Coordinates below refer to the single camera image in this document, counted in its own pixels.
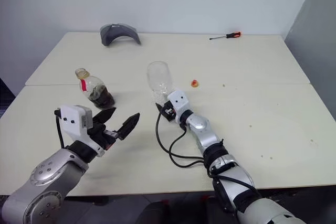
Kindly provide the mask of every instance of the silver metal arm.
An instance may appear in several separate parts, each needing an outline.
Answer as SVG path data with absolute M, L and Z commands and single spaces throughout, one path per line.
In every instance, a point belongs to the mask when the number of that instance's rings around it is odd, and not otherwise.
M 54 223 L 66 195 L 89 168 L 77 154 L 60 149 L 32 171 L 29 180 L 6 200 L 9 223 Z
M 135 128 L 140 114 L 129 117 L 117 131 L 104 123 L 115 108 L 103 110 L 92 118 L 89 108 L 61 106 L 55 114 L 73 143 L 57 151 L 32 171 L 29 180 L 6 200 L 2 217 L 10 224 L 55 223 L 67 194 L 78 184 L 96 156 L 101 157 L 117 138 L 125 139 Z
M 209 120 L 191 111 L 183 91 L 172 92 L 168 99 L 176 113 L 176 122 L 188 126 L 195 136 L 207 172 L 214 177 L 213 186 L 224 210 L 237 211 L 241 224 L 305 224 L 274 201 L 256 194 L 251 176 L 224 148 Z M 246 183 L 251 188 L 223 179 L 223 176 Z

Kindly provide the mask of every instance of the brown liquid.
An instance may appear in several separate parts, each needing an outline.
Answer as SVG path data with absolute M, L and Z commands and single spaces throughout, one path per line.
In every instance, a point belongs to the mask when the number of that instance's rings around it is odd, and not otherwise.
M 89 100 L 99 109 L 109 109 L 113 107 L 115 101 L 113 96 L 107 91 L 103 85 L 96 86 L 89 96 Z

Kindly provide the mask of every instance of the white bracket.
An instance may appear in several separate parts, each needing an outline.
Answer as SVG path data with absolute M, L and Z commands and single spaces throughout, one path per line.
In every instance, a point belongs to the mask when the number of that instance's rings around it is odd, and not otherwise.
M 170 93 L 168 95 L 168 99 L 174 106 L 174 110 L 176 112 L 175 120 L 179 124 L 180 116 L 183 114 L 184 111 L 190 109 L 189 100 L 182 90 L 175 90 L 174 92 Z
M 92 111 L 79 105 L 62 105 L 60 108 L 62 128 L 71 139 L 88 145 L 97 152 L 98 157 L 103 156 L 104 149 L 93 141 L 87 132 L 88 129 L 92 128 Z

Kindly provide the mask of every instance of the red screwdriver handle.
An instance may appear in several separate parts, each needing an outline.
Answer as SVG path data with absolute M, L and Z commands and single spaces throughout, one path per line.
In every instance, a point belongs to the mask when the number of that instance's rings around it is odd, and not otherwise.
M 229 39 L 229 38 L 239 38 L 241 35 L 242 35 L 242 32 L 236 31 L 236 32 L 231 33 L 231 34 L 227 34 L 226 38 L 227 39 Z

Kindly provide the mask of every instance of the screwdriver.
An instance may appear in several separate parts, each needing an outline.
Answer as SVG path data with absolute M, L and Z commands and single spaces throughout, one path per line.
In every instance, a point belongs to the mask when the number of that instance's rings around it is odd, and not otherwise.
M 234 33 L 227 34 L 227 35 L 224 35 L 224 36 L 215 37 L 215 38 L 210 38 L 209 40 L 212 40 L 212 39 L 219 39 L 219 38 L 227 38 L 227 39 L 230 39 L 230 38 L 239 38 L 241 35 L 242 35 L 242 32 L 241 32 L 241 31 L 236 31 L 236 32 L 234 32 Z

